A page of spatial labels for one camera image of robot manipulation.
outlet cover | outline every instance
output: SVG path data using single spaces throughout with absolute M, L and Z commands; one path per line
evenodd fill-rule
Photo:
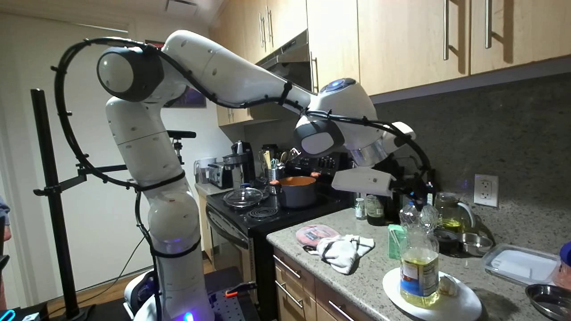
M 474 203 L 498 207 L 498 177 L 476 174 L 474 176 Z

oil bottle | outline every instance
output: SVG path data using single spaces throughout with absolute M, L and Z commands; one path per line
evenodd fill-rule
M 438 241 L 432 234 L 439 213 L 430 204 L 418 210 L 409 202 L 399 212 L 406 241 L 400 243 L 400 294 L 408 303 L 427 308 L 438 301 Z

cabinet handle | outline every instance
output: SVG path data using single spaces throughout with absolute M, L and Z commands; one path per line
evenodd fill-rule
M 297 306 L 298 306 L 300 309 L 303 310 L 303 299 L 296 300 L 296 299 L 293 297 L 293 295 L 291 295 L 291 293 L 289 293 L 289 292 L 286 290 L 286 288 L 284 288 L 284 285 L 286 285 L 285 282 L 284 282 L 284 283 L 281 283 L 281 284 L 280 284 L 277 280 L 275 280 L 274 282 L 276 283 L 276 285 L 277 285 L 279 288 L 281 288 L 282 291 L 285 292 L 285 294 L 287 294 L 287 296 L 289 296 L 290 299 L 292 299 L 292 300 L 295 302 L 295 304 L 297 304 Z
M 272 25 L 272 10 L 266 6 L 266 20 L 268 22 L 268 39 L 274 45 L 274 26 Z
M 331 304 L 331 306 L 332 306 L 337 312 L 339 312 L 339 314 L 341 314 L 342 316 L 344 316 L 347 320 L 349 320 L 349 321 L 355 321 L 355 320 L 353 320 L 352 317 L 350 317 L 349 315 L 347 315 L 347 314 L 345 313 L 345 311 L 341 310 L 341 306 L 337 306 L 337 304 L 335 304 L 335 303 L 333 303 L 333 302 L 331 302 L 331 301 L 329 301 L 329 304 Z
M 492 47 L 492 0 L 486 0 L 486 49 Z
M 265 36 L 264 36 L 264 18 L 262 17 L 262 14 L 260 13 L 260 41 L 262 43 L 262 48 L 266 48 L 266 42 L 264 40 Z
M 448 49 L 450 48 L 450 37 L 448 35 L 449 18 L 450 18 L 450 2 L 444 0 L 444 60 L 448 60 Z
M 311 63 L 312 66 L 313 66 L 313 63 L 315 63 L 315 70 L 313 68 L 311 68 L 310 76 L 311 76 L 312 89 L 314 90 L 314 93 L 317 94 L 317 93 L 319 93 L 319 76 L 317 74 L 317 58 L 313 57 L 313 53 L 311 51 L 309 52 L 309 60 L 310 60 L 309 63 Z
M 293 268 L 290 268 L 289 266 L 287 266 L 287 264 L 285 264 L 282 260 L 280 260 L 280 258 L 278 258 L 275 254 L 274 254 L 274 260 L 276 260 L 278 263 L 283 265 L 286 269 L 288 269 L 289 272 L 292 272 L 296 278 L 301 279 L 301 276 L 299 274 L 297 274 L 297 272 L 294 271 Z

ceiling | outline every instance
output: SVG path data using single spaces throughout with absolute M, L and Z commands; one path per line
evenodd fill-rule
M 209 25 L 224 0 L 81 0 L 150 15 L 188 19 Z

blue cap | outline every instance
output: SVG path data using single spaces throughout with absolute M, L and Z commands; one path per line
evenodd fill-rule
M 571 266 L 571 242 L 563 245 L 561 251 L 559 251 L 559 256 L 565 264 Z

